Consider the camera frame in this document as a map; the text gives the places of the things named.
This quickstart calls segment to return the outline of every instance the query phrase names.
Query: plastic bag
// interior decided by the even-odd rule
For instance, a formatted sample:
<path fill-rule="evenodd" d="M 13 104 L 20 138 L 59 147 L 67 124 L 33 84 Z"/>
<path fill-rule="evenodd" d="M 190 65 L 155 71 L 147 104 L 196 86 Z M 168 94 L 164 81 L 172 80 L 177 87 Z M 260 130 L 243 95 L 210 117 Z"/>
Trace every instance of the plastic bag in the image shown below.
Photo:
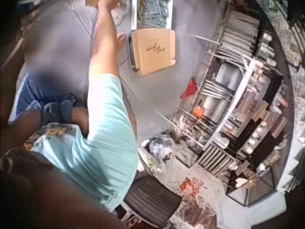
<path fill-rule="evenodd" d="M 149 145 L 149 152 L 157 159 L 157 171 L 164 173 L 166 167 L 173 163 L 177 146 L 169 135 L 160 134 L 152 138 Z"/>

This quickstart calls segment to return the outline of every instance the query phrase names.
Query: orange object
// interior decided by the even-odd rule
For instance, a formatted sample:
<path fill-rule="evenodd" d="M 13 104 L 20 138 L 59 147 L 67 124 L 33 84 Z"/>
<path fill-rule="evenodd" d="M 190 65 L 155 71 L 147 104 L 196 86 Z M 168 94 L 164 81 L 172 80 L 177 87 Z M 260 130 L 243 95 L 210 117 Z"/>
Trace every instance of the orange object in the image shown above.
<path fill-rule="evenodd" d="M 205 112 L 205 109 L 198 106 L 193 110 L 193 115 L 196 118 L 202 118 L 202 116 L 204 115 L 204 112 Z"/>

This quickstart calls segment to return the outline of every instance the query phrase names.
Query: chair seat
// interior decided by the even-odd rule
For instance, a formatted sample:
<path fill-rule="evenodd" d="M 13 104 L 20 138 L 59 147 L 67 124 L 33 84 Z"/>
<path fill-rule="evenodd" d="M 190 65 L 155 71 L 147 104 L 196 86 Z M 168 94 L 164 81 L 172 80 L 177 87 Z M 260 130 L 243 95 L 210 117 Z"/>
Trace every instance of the chair seat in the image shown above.
<path fill-rule="evenodd" d="M 135 180 L 124 202 L 147 223 L 160 228 L 178 209 L 182 198 L 151 176 Z"/>

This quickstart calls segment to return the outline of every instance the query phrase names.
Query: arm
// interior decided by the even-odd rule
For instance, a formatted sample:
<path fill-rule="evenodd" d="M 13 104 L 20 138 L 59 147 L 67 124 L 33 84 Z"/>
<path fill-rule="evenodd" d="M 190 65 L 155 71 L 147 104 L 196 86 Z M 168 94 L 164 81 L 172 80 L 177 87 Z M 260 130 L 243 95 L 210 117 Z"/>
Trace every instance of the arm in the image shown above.
<path fill-rule="evenodd" d="M 24 111 L 11 125 L 1 129 L 0 155 L 13 147 L 21 147 L 40 127 L 51 123 L 75 123 L 84 135 L 88 134 L 88 110 L 73 107 L 69 101 L 54 102 L 41 109 Z"/>
<path fill-rule="evenodd" d="M 91 78 L 102 73 L 118 76 L 117 32 L 111 10 L 118 0 L 99 1 L 99 16 L 94 31 L 93 50 L 89 66 L 89 83 Z"/>
<path fill-rule="evenodd" d="M 9 149 L 22 146 L 24 142 L 39 130 L 40 110 L 28 110 L 11 125 L 1 129 L 1 156 Z"/>

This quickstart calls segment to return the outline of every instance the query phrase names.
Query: man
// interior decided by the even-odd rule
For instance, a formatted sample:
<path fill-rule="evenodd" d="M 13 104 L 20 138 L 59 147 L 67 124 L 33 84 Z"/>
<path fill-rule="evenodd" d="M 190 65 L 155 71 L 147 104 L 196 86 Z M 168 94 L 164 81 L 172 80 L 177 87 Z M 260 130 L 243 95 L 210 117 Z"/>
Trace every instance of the man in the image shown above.
<path fill-rule="evenodd" d="M 30 228 L 123 228 L 107 213 L 126 195 L 137 168 L 137 147 L 118 79 L 117 34 L 111 9 L 100 0 L 89 66 L 89 134 L 77 125 L 49 126 L 31 151 L 9 150 L 1 158 L 1 205 Z M 83 114 L 73 112 L 73 122 Z M 13 124 L 36 130 L 39 109 Z M 2 135 L 15 131 L 2 130 Z"/>

